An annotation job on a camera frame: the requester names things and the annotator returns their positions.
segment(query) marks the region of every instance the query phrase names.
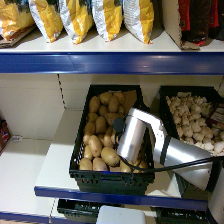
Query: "snack bag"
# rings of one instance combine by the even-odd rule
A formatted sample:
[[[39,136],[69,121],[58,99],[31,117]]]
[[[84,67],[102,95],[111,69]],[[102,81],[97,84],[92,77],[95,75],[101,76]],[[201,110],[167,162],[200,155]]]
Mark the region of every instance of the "snack bag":
[[[72,42],[81,43],[93,25],[90,0],[59,0],[60,16]]]
[[[29,0],[29,5],[31,14],[46,41],[55,41],[63,29],[57,0]]]
[[[120,0],[92,0],[93,19],[98,34],[105,40],[113,40],[122,24]]]
[[[28,0],[0,0],[0,35],[6,41],[15,39],[33,24]]]
[[[124,0],[124,23],[126,28],[141,42],[151,43],[154,10],[150,0]]]

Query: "potato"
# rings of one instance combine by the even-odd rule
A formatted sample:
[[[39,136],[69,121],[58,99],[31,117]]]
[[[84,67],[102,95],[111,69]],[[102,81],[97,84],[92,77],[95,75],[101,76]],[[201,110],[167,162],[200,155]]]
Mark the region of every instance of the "potato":
[[[94,158],[93,171],[107,171],[107,165],[101,158]]]
[[[119,105],[117,113],[124,115],[124,107],[122,105]]]
[[[84,136],[83,136],[83,143],[84,143],[84,145],[88,145],[89,144],[89,139],[90,139],[91,136],[92,135],[90,135],[90,134],[84,134]]]
[[[125,101],[125,95],[122,92],[114,92],[113,96],[116,96],[119,99],[120,104],[124,104]]]
[[[103,161],[109,166],[116,166],[120,162],[120,157],[118,156],[117,152],[110,147],[103,148],[101,157]]]
[[[84,150],[83,150],[83,158],[86,158],[86,159],[89,159],[89,160],[93,159],[93,154],[90,150],[89,145],[86,145]]]
[[[89,159],[82,158],[79,162],[79,170],[93,170],[93,164]]]
[[[116,96],[112,96],[108,104],[108,111],[110,113],[116,113],[118,111],[119,105],[119,99]]]
[[[112,135],[111,135],[111,141],[112,141],[113,144],[115,144],[115,134],[116,134],[116,132],[115,132],[115,130],[113,129],[113,133],[112,133]]]
[[[123,163],[122,161],[120,161],[120,168],[121,168],[121,172],[123,173],[131,173],[131,169],[129,166],[127,166],[125,163]]]
[[[90,122],[93,122],[95,123],[96,122],[96,119],[98,118],[98,114],[96,113],[88,113],[87,115],[87,121],[90,121]]]
[[[96,134],[104,134],[107,130],[107,121],[105,117],[100,116],[96,120]]]
[[[107,128],[107,131],[106,131],[106,133],[104,135],[104,138],[103,138],[104,146],[107,146],[107,147],[110,147],[110,148],[114,147],[114,143],[111,140],[112,133],[113,133],[113,127],[110,126],[110,127]]]
[[[101,141],[96,135],[92,135],[89,139],[89,147],[94,157],[100,157],[102,151]]]
[[[96,113],[99,110],[100,101],[97,96],[93,96],[89,101],[89,112]]]
[[[107,124],[110,125],[110,126],[113,126],[114,120],[118,117],[122,117],[122,115],[117,114],[117,113],[107,113],[107,114],[104,115],[104,117],[107,120]]]
[[[108,108],[105,105],[100,105],[99,111],[98,111],[100,116],[104,116],[105,114],[108,113]]]
[[[137,159],[137,161],[134,163],[134,166],[137,166],[139,164],[140,160]],[[139,164],[140,168],[148,168],[148,164],[145,160],[141,160],[141,163]],[[145,171],[140,171],[140,170],[134,170],[133,173],[144,173]]]
[[[100,102],[103,105],[108,105],[111,97],[112,97],[112,93],[110,92],[101,93],[99,95]]]
[[[103,147],[104,146],[104,142],[103,142],[104,134],[98,134],[97,138],[102,142],[102,147]]]
[[[85,134],[94,135],[95,131],[96,131],[95,124],[92,121],[87,122],[85,127],[84,127],[84,135]]]

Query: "blue shelf edge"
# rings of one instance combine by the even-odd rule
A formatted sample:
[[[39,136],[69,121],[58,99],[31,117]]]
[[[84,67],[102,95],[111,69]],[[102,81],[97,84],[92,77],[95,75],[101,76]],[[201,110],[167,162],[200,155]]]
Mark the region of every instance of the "blue shelf edge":
[[[176,208],[198,211],[205,211],[207,208],[207,201],[174,197],[100,194],[81,192],[70,189],[51,189],[44,187],[35,187],[34,191],[36,196],[76,199],[89,202],[146,205],[151,207]]]
[[[224,75],[224,52],[0,53],[0,73]]]
[[[35,216],[10,212],[0,212],[0,219],[18,222],[49,223],[48,216]]]

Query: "red object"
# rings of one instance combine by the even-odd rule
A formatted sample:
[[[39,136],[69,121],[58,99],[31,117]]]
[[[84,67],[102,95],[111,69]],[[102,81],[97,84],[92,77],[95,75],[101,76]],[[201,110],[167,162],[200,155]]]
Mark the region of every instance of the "red object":
[[[190,0],[178,0],[180,13],[180,27],[182,31],[190,30]]]
[[[218,17],[218,0],[212,0],[209,27],[218,27],[219,26],[219,17]]]

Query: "packaged product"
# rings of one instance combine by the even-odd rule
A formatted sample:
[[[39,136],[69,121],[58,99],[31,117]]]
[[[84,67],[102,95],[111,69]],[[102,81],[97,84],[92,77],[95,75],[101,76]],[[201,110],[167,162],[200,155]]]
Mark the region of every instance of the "packaged product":
[[[217,35],[218,26],[219,26],[218,0],[212,0],[210,18],[209,18],[209,37],[215,39]]]
[[[182,39],[188,40],[190,31],[190,0],[178,0]]]
[[[92,0],[93,20],[98,34],[105,40],[113,40],[122,24],[122,2],[120,0]]]
[[[29,5],[34,21],[46,42],[55,41],[63,29],[57,0],[29,0]]]
[[[0,0],[0,35],[6,41],[15,39],[33,24],[28,0]]]
[[[154,10],[150,0],[124,0],[124,23],[137,39],[145,44],[151,43]]]
[[[64,28],[73,43],[79,44],[93,25],[90,0],[59,0]]]
[[[216,39],[224,41],[224,0],[218,2],[219,28]]]
[[[211,0],[191,0],[189,41],[203,44],[208,37]]]

